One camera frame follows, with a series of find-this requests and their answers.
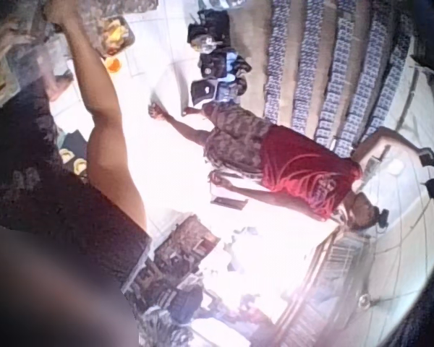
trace orange item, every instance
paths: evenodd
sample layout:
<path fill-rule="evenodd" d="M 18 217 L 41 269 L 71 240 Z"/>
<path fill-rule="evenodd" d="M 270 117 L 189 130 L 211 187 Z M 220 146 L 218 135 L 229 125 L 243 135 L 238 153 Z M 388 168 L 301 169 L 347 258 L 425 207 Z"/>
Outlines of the orange item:
<path fill-rule="evenodd" d="M 110 74 L 119 72 L 122 67 L 122 64 L 118 58 L 107 58 L 104 64 Z"/>

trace red shirt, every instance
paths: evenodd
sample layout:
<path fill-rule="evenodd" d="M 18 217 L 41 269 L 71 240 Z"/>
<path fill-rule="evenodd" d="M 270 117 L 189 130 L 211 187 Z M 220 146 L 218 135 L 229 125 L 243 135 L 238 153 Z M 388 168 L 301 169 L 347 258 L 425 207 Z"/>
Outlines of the red shirt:
<path fill-rule="evenodd" d="M 261 156 L 265 188 L 302 198 L 325 219 L 362 176 L 359 164 L 286 127 L 271 127 Z"/>

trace dark clothing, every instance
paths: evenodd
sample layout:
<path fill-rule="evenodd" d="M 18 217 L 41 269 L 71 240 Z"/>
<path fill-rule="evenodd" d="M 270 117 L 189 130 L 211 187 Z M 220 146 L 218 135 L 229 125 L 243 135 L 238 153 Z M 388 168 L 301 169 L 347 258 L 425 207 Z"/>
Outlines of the dark clothing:
<path fill-rule="evenodd" d="M 41 80 L 0 110 L 0 226 L 49 236 L 123 284 L 150 237 L 97 189 L 62 168 Z"/>

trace stacked boxes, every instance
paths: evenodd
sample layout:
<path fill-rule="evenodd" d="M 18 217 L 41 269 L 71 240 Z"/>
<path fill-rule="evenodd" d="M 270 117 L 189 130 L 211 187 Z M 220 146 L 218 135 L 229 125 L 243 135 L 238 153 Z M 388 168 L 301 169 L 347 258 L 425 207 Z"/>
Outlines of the stacked boxes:
<path fill-rule="evenodd" d="M 305 132 L 309 116 L 324 6 L 324 0 L 307 0 L 304 38 L 301 44 L 298 80 L 292 111 L 292 129 L 302 134 Z"/>
<path fill-rule="evenodd" d="M 349 107 L 346 123 L 334 148 L 334 152 L 340 157 L 350 156 L 360 124 L 365 117 L 371 93 L 375 88 L 380 71 L 383 47 L 391 18 L 390 13 L 389 0 L 373 0 L 373 18 L 363 69 L 359 77 L 357 90 Z"/>
<path fill-rule="evenodd" d="M 383 126 L 389 109 L 391 108 L 393 97 L 396 94 L 401 73 L 404 69 L 405 59 L 407 58 L 412 37 L 412 22 L 405 14 L 401 14 L 399 29 L 397 30 L 397 43 L 389 59 L 389 73 L 384 81 L 383 89 L 379 95 L 378 102 L 370 117 L 370 123 L 365 134 L 360 139 L 365 141 L 377 128 Z"/>
<path fill-rule="evenodd" d="M 317 130 L 315 131 L 315 141 L 324 146 L 328 146 L 330 142 L 334 119 L 336 118 L 342 90 L 346 82 L 347 64 L 349 63 L 352 31 L 354 29 L 354 23 L 346 17 L 352 17 L 355 12 L 355 0 L 339 0 L 338 8 L 342 12 L 349 13 L 350 16 L 338 18 L 338 35 L 334 47 L 331 76 Z"/>
<path fill-rule="evenodd" d="M 280 109 L 288 19 L 291 0 L 272 0 L 272 34 L 268 44 L 267 82 L 264 117 L 276 123 Z"/>

